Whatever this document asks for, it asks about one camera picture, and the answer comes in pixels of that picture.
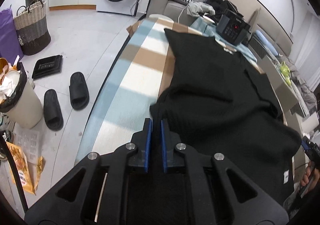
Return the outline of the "person's right hand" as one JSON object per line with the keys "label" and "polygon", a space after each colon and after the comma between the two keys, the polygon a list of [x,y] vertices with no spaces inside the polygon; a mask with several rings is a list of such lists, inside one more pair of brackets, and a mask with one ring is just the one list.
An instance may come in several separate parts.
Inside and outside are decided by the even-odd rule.
{"label": "person's right hand", "polygon": [[312,191],[318,184],[319,181],[319,170],[314,168],[311,170],[311,166],[313,165],[313,162],[309,162],[308,166],[305,169],[305,173],[300,181],[301,187],[308,187],[306,190],[306,194],[310,191]]}

